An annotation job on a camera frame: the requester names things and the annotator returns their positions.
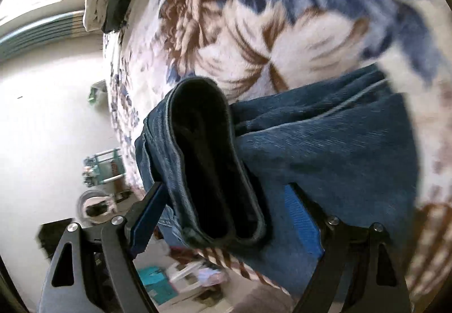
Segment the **floral pattern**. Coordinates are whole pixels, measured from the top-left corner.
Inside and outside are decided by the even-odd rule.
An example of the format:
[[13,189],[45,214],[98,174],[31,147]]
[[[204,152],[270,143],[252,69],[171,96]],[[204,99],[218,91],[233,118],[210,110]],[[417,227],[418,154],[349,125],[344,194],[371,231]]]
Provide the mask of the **floral pattern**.
[[[426,16],[421,11],[433,9],[428,3],[135,0],[127,12],[131,22],[104,40],[112,121],[123,149],[127,182],[143,195],[134,140],[148,112],[185,77],[211,77],[235,102],[337,77],[377,61],[394,88],[406,94],[423,174],[419,206],[452,205],[452,119],[448,114],[452,85],[445,69],[452,58],[448,49],[452,28],[445,22],[450,10],[444,2],[443,10]],[[434,19],[436,13],[443,17],[441,21]],[[440,49],[439,30],[449,34],[449,40],[440,41]],[[423,234],[432,232],[429,220],[416,232],[407,262],[413,302],[420,302],[444,280],[438,277],[431,244]],[[452,258],[440,265],[452,269]]]

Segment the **bedsheet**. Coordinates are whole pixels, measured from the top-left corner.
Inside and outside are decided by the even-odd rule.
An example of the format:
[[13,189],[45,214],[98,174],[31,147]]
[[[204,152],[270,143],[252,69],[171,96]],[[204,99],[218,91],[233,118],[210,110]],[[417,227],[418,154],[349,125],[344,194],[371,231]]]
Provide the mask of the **bedsheet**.
[[210,77],[235,102],[376,61],[405,93],[421,159],[404,267],[422,309],[452,269],[450,13],[445,0],[132,0],[103,48],[126,181],[143,196],[134,141],[184,77]]

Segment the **jeans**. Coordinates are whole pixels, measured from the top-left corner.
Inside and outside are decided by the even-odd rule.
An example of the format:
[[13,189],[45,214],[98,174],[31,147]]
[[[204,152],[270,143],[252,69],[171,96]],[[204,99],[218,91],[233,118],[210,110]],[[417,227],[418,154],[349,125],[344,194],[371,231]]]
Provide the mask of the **jeans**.
[[[326,214],[355,226],[381,223],[396,247],[404,245],[414,211],[417,153],[403,97],[376,66],[238,102],[230,110],[236,148],[267,224],[261,243],[228,248],[235,257],[290,293],[304,291],[318,260],[306,252],[286,210],[289,183],[297,183]],[[136,141],[145,186],[161,180],[170,161],[165,151],[149,151],[149,136],[162,140],[155,128],[145,125]],[[173,145],[170,137],[164,140],[161,149]],[[182,220],[177,205],[175,210]]]

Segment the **silver bolt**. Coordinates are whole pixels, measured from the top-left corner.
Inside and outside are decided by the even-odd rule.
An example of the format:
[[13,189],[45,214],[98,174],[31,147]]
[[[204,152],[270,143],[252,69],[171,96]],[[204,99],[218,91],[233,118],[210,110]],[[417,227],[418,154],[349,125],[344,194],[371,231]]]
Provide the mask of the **silver bolt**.
[[113,225],[121,225],[124,221],[124,218],[122,216],[115,216],[112,218],[112,224]]
[[328,224],[336,226],[339,225],[339,219],[336,216],[330,216],[326,219]]
[[67,231],[69,232],[74,232],[75,230],[77,230],[79,228],[79,226],[76,223],[72,223],[67,227]]
[[381,224],[379,224],[379,223],[375,223],[375,224],[373,225],[373,229],[374,229],[376,232],[382,232],[385,228],[383,227],[383,225],[381,225]]

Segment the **radiator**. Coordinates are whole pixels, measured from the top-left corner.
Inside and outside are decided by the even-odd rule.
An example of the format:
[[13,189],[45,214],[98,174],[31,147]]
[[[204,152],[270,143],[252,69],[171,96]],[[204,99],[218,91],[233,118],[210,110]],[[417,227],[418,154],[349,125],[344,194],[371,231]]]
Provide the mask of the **radiator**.
[[38,46],[69,37],[101,34],[101,30],[86,32],[84,11],[68,12],[44,18],[21,27],[0,38],[0,62]]

